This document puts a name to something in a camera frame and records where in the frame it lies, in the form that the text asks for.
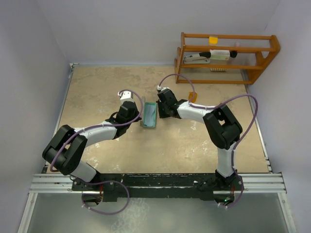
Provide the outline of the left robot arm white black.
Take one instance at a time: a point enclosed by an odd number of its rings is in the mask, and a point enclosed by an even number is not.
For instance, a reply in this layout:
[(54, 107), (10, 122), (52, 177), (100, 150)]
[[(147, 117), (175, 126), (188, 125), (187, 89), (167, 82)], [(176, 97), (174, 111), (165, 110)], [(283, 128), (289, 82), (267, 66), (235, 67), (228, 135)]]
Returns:
[(126, 133), (132, 122), (141, 120), (134, 101), (125, 101), (119, 110), (104, 122), (86, 128), (63, 125), (43, 150), (43, 159), (63, 175), (72, 175), (83, 180), (88, 190), (100, 185), (99, 172), (81, 161), (86, 147), (114, 140)]

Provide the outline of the grey-brown glasses case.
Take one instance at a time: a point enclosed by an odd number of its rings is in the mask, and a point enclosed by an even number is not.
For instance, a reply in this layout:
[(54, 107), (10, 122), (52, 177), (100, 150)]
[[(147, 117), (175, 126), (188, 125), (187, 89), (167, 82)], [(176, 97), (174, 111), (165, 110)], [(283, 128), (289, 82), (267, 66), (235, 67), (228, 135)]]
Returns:
[(150, 128), (154, 129), (156, 127), (156, 120), (157, 120), (157, 103), (156, 102), (147, 102), (146, 97), (142, 97), (143, 100), (143, 111), (141, 114), (142, 120), (140, 125), (143, 128)]

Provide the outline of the light blue cleaning cloth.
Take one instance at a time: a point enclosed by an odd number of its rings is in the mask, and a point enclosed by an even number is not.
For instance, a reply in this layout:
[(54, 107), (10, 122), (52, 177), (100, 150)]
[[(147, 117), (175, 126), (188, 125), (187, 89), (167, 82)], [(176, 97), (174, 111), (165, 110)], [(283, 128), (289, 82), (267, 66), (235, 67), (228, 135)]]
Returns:
[(150, 108), (146, 112), (144, 124), (147, 127), (153, 127), (154, 126), (154, 124), (155, 124), (155, 113), (156, 113), (155, 108), (152, 108), (152, 109)]

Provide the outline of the orange sunglasses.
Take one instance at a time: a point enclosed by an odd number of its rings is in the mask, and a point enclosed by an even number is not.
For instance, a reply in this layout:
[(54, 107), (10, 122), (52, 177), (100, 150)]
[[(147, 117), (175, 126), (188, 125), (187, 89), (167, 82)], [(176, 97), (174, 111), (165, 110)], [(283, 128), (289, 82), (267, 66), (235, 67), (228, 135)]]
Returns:
[(197, 93), (196, 92), (189, 92), (188, 100), (192, 103), (195, 103), (197, 99)]

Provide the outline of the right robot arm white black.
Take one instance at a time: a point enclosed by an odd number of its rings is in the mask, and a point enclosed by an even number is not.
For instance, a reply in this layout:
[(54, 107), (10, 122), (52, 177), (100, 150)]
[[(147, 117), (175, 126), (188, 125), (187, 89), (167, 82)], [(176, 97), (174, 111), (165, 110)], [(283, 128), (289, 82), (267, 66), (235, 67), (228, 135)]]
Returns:
[(160, 118), (190, 119), (205, 125), (212, 143), (217, 147), (218, 164), (216, 184), (227, 190), (236, 178), (235, 147), (242, 133), (242, 126), (227, 105), (204, 106), (188, 100), (177, 100), (168, 87), (157, 87)]

